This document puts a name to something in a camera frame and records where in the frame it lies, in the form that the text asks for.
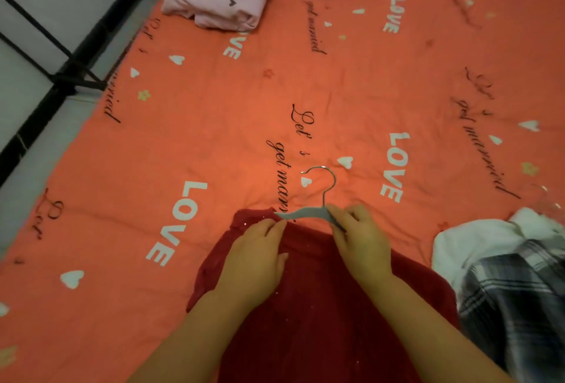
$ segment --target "red garment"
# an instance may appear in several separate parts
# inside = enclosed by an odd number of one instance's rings
[[[235,239],[271,210],[240,210],[198,272],[187,310],[216,286]],[[419,382],[406,351],[345,268],[332,237],[287,225],[276,293],[251,312],[220,365],[219,383]],[[437,273],[392,252],[393,273],[458,326],[455,294]]]

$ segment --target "orange bedsheet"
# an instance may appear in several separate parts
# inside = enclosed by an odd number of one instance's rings
[[[236,210],[321,205],[311,166],[426,265],[559,196],[564,29],[563,0],[269,0],[249,35],[155,7],[0,266],[0,380],[124,381]]]

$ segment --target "clothes hanger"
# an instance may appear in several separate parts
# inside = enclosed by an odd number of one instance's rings
[[[340,230],[343,230],[343,227],[340,225],[339,222],[337,222],[335,220],[335,218],[328,212],[328,209],[325,208],[325,194],[331,190],[333,187],[335,187],[335,184],[337,183],[337,179],[334,175],[334,173],[327,168],[326,166],[314,166],[314,167],[310,167],[307,171],[305,172],[300,172],[300,173],[308,173],[309,171],[311,171],[312,169],[325,169],[328,172],[330,172],[333,176],[333,185],[330,186],[327,190],[324,191],[324,193],[321,196],[321,207],[303,207],[302,209],[296,210],[292,213],[283,213],[283,212],[275,212],[275,215],[280,216],[282,219],[287,219],[287,220],[293,220],[293,219],[299,219],[299,218],[320,218],[323,219],[325,221],[328,221],[329,223],[334,224],[336,227],[338,227]]]

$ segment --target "hand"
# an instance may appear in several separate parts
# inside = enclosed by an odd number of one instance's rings
[[[288,253],[279,255],[286,221],[265,219],[251,225],[233,244],[216,289],[250,312],[279,285]]]
[[[392,277],[390,244],[362,205],[340,209],[326,205],[329,213],[347,231],[332,225],[333,238],[345,266],[367,295],[376,294]]]

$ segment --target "plaid fabric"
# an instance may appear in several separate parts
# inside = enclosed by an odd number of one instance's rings
[[[464,334],[519,382],[565,382],[565,239],[528,240],[463,280]]]

